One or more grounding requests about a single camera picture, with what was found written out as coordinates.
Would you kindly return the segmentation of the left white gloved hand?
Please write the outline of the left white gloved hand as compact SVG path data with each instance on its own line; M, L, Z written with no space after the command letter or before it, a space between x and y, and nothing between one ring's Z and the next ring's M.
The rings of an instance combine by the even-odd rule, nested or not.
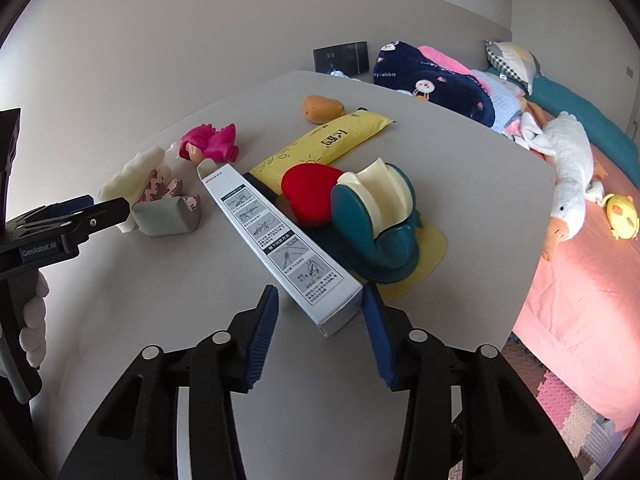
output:
M46 298L50 289L46 278L38 273L35 296L23 308L25 326L21 329L20 344L28 364L38 370L47 353Z

